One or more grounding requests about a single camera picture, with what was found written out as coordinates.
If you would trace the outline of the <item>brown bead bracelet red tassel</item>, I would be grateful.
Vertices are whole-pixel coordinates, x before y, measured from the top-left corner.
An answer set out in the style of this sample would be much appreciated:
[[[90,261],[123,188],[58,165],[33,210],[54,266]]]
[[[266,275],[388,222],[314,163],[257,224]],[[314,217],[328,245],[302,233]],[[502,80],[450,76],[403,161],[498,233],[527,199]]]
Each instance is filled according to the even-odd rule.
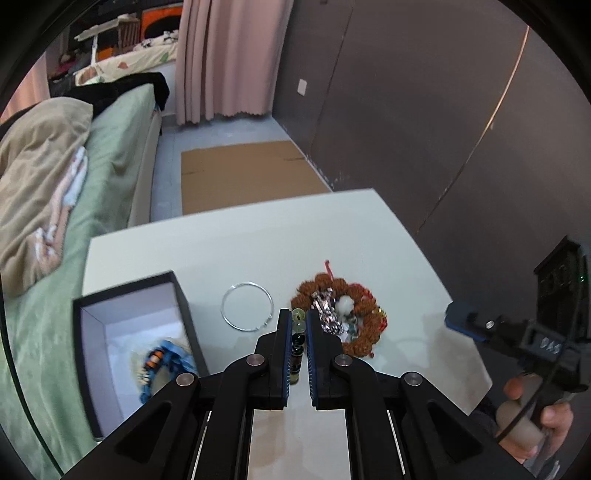
[[[322,330],[341,340],[346,354],[373,358],[374,347],[388,327],[388,315],[372,291],[360,283],[335,276],[331,263],[311,280],[298,285],[290,300],[297,313],[318,313]]]

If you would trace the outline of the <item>black jewelry box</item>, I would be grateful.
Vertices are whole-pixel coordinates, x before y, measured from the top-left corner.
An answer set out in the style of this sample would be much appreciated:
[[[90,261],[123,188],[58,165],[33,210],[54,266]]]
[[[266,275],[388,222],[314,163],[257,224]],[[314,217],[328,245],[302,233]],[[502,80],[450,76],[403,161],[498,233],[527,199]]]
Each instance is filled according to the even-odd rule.
[[[72,322],[80,393],[97,440],[177,375],[209,374],[171,271],[75,299]]]

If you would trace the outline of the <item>flat cardboard sheet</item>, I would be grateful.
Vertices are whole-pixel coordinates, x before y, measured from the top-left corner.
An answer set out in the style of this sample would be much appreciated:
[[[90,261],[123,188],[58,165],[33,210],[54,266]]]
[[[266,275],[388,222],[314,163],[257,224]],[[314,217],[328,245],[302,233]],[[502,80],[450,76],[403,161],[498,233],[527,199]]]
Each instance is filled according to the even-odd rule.
[[[184,215],[327,192],[322,177],[290,140],[181,154]]]

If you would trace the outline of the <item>green bed sheet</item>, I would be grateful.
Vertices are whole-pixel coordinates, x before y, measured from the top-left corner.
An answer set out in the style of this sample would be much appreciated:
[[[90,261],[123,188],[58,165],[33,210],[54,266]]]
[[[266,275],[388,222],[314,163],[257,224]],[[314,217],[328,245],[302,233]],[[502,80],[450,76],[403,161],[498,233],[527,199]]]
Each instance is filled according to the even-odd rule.
[[[36,479],[57,479],[95,445],[74,365],[72,302],[81,294],[92,238],[124,229],[159,115],[153,87],[119,97],[93,117],[88,172],[69,217],[63,260],[25,293],[4,293],[10,341],[1,349],[1,426]]]

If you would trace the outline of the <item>pink white cloth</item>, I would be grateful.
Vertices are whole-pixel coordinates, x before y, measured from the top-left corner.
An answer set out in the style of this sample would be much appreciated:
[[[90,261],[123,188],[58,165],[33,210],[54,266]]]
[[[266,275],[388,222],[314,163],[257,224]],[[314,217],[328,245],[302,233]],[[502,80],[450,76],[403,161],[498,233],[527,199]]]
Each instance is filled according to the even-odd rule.
[[[51,196],[47,225],[39,227],[30,236],[34,253],[33,265],[40,276],[50,274],[62,262],[68,220],[81,194],[87,172],[87,150],[79,147]]]

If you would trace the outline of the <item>pink curtain right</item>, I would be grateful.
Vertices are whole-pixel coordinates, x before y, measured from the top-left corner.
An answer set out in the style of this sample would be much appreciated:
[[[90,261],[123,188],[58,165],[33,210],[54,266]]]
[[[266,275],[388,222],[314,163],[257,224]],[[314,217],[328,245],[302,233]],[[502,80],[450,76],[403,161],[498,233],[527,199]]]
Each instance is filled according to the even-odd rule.
[[[284,0],[183,3],[175,67],[179,125],[270,113],[293,6]]]

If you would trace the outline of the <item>beige blanket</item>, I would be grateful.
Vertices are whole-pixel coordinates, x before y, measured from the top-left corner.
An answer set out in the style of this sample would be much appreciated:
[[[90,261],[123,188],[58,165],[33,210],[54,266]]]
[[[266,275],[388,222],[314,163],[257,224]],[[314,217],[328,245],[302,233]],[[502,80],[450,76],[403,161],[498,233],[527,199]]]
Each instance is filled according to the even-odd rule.
[[[40,276],[30,236],[49,220],[49,202],[79,147],[85,148],[93,106],[68,97],[45,100],[8,128],[1,140],[1,279],[17,297]]]

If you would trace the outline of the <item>floral patterned bedding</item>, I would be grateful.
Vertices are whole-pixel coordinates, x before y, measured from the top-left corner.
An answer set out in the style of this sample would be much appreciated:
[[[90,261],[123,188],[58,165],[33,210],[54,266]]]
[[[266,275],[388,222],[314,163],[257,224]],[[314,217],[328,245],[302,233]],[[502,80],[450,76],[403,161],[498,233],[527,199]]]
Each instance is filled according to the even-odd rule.
[[[106,58],[77,71],[74,75],[75,85],[109,83],[175,61],[177,46],[178,31],[165,31],[158,37],[143,40],[127,53]]]

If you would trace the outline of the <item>black cloth on bed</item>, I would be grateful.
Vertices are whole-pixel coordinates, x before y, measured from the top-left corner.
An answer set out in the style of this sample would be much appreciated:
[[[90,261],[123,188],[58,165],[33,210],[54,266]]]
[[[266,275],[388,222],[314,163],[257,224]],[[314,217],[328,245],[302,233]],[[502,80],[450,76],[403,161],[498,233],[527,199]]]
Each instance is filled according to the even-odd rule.
[[[123,76],[113,82],[74,85],[72,76],[49,83],[51,97],[69,97],[93,106],[96,118],[125,93],[144,85],[153,87],[155,105],[163,110],[170,95],[165,77],[160,72],[142,72]]]

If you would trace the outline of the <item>white folding table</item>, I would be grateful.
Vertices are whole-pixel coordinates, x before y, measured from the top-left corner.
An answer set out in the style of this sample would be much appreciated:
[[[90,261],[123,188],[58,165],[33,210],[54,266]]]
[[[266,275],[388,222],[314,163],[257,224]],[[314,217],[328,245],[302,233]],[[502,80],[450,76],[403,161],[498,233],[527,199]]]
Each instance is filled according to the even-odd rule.
[[[141,21],[138,18],[124,14],[119,15],[113,20],[100,25],[94,25],[84,30],[75,36],[74,39],[80,43],[91,40],[90,63],[95,65],[99,61],[98,42],[100,35],[105,33],[115,35],[116,42],[111,47],[111,55],[119,55],[130,51],[140,42],[140,27]]]

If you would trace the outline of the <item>white wall socket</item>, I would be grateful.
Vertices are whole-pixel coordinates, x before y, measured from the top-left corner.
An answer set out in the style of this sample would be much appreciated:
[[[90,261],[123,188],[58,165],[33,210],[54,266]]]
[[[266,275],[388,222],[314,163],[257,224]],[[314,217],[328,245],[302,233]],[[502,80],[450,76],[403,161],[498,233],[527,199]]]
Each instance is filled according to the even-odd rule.
[[[297,94],[304,96],[307,93],[308,82],[304,79],[300,79],[297,84]]]

